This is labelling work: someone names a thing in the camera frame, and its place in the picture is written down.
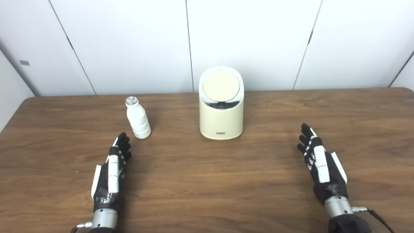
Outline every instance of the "panel seam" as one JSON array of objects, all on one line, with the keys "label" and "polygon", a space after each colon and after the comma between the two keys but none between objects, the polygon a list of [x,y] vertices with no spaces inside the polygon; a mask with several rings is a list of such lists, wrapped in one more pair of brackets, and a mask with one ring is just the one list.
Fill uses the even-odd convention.
[{"label": "panel seam", "polygon": [[321,7],[322,7],[322,3],[323,3],[323,0],[320,2],[318,12],[316,13],[315,22],[313,23],[312,31],[310,32],[311,34],[310,34],[310,36],[309,36],[309,40],[308,40],[308,43],[307,43],[307,45],[306,45],[305,52],[303,53],[303,57],[302,57],[302,61],[301,61],[301,65],[299,66],[298,73],[296,74],[296,79],[295,79],[295,83],[293,84],[293,88],[292,88],[292,90],[294,90],[294,89],[295,89],[296,82],[298,81],[298,78],[299,78],[299,73],[301,72],[301,68],[302,68],[303,61],[305,60],[306,51],[308,50],[309,44],[311,43],[311,37],[313,36],[313,30],[315,29],[316,21],[318,20],[318,15],[319,15],[320,9],[321,9]]},{"label": "panel seam", "polygon": [[192,82],[192,84],[193,84],[193,93],[194,93],[193,59],[191,58],[190,26],[189,26],[189,23],[188,23],[188,8],[187,8],[187,0],[185,0],[185,14],[186,14],[186,16],[187,16],[188,49],[190,50],[191,82]]},{"label": "panel seam", "polygon": [[79,57],[78,57],[78,55],[77,55],[77,53],[76,53],[75,49],[74,49],[74,48],[73,48],[73,46],[72,46],[72,43],[70,42],[69,37],[67,36],[67,33],[66,33],[66,31],[65,31],[65,28],[63,28],[62,22],[60,21],[60,19],[59,19],[59,17],[58,17],[58,14],[56,13],[55,8],[54,8],[54,7],[53,7],[53,5],[52,5],[51,0],[48,0],[48,1],[49,1],[49,4],[50,4],[50,5],[51,5],[51,7],[52,7],[53,12],[55,13],[56,18],[57,18],[57,19],[58,19],[58,21],[59,21],[60,26],[62,27],[63,33],[65,34],[65,36],[66,36],[66,38],[67,38],[67,41],[69,42],[70,47],[72,48],[73,52],[75,53],[76,59],[78,60],[78,62],[79,62],[79,64],[80,64],[80,66],[82,67],[82,70],[83,70],[83,73],[84,73],[84,74],[85,74],[85,76],[86,76],[86,79],[88,80],[88,82],[89,82],[89,84],[90,84],[90,86],[91,86],[92,90],[94,91],[94,93],[95,93],[95,95],[96,95],[95,88],[93,87],[93,85],[92,85],[92,83],[91,83],[91,81],[90,81],[90,79],[89,79],[89,77],[88,77],[88,74],[86,74],[85,68],[83,68],[82,63],[80,62],[80,59],[79,59]]},{"label": "panel seam", "polygon": [[411,58],[413,57],[414,52],[411,54],[411,56],[408,58],[408,60],[405,62],[405,64],[402,66],[401,70],[398,72],[398,74],[395,76],[395,78],[392,80],[392,82],[390,83],[390,85],[388,87],[391,87],[391,85],[395,82],[395,80],[397,80],[398,76],[400,75],[401,71],[404,70],[405,66],[408,64],[408,62],[411,60]]}]

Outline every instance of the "round lid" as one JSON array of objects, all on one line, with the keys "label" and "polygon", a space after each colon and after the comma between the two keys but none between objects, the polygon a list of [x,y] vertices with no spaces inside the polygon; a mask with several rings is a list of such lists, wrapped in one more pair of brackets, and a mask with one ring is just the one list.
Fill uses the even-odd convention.
[{"label": "round lid", "polygon": [[125,103],[127,105],[134,105],[136,103],[138,103],[138,99],[135,96],[129,96],[126,100]]},{"label": "round lid", "polygon": [[204,93],[212,100],[226,102],[233,99],[240,89],[240,83],[233,74],[217,71],[207,76],[203,82]]}]

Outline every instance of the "cream-colored device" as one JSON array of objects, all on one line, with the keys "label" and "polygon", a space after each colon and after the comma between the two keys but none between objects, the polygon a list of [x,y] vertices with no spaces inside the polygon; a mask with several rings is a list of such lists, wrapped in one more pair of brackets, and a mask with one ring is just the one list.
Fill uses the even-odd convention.
[{"label": "cream-colored device", "polygon": [[204,137],[226,140],[243,131],[244,85],[241,75],[225,66],[212,67],[200,78],[200,131]]}]

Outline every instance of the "cable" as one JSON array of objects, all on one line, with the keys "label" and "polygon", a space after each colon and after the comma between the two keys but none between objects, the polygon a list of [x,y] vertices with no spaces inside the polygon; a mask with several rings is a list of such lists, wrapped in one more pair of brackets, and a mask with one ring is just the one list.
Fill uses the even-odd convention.
[{"label": "cable", "polygon": [[378,219],[378,221],[380,221],[382,224],[384,224],[384,226],[388,230],[390,230],[391,233],[395,233],[395,231],[390,227],[390,225],[388,225],[387,222],[383,218],[381,218],[381,216],[379,214],[377,214],[377,212],[375,212],[372,209],[367,209],[367,210],[372,216],[374,216],[376,219]]}]

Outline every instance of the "white wall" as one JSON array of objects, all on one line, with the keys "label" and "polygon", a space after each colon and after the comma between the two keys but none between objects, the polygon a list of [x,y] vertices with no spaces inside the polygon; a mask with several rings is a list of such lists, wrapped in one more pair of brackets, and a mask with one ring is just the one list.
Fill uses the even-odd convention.
[{"label": "white wall", "polygon": [[405,65],[391,87],[406,87],[414,91],[414,56]]},{"label": "white wall", "polygon": [[95,94],[48,0],[0,0],[0,49],[37,95]]},{"label": "white wall", "polygon": [[41,96],[198,91],[212,66],[246,90],[387,87],[414,1],[321,2],[0,0],[0,49]]},{"label": "white wall", "polygon": [[246,90],[291,90],[321,0],[187,0],[194,90],[229,66]]},{"label": "white wall", "polygon": [[0,131],[23,100],[32,96],[31,90],[0,51]]},{"label": "white wall", "polygon": [[295,89],[388,87],[414,51],[414,1],[326,0]]},{"label": "white wall", "polygon": [[51,0],[96,93],[193,92],[185,0]]}]

